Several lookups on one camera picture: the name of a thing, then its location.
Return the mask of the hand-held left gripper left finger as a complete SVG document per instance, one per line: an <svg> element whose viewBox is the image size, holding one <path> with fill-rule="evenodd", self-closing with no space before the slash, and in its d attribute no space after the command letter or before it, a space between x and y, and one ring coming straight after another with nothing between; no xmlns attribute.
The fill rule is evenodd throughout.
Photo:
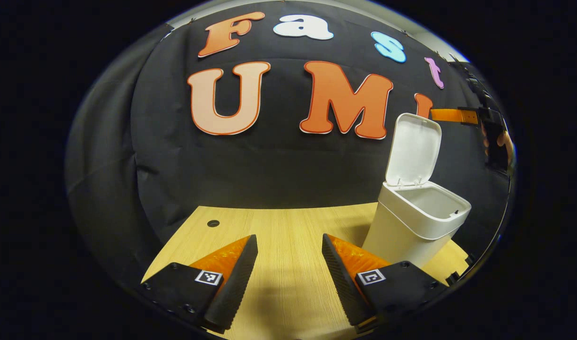
<svg viewBox="0 0 577 340"><path fill-rule="evenodd" d="M248 235L190 265L171 262L141 284L148 301L183 322L216 333L231 328L258 256Z"/></svg>

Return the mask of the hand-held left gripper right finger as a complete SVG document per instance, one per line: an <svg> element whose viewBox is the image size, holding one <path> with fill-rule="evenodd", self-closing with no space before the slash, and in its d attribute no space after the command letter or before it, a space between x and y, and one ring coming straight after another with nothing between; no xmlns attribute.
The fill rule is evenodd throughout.
<svg viewBox="0 0 577 340"><path fill-rule="evenodd" d="M430 306L448 288L409 261L390 264L330 234L323 234L322 255L356 331L397 325Z"/></svg>

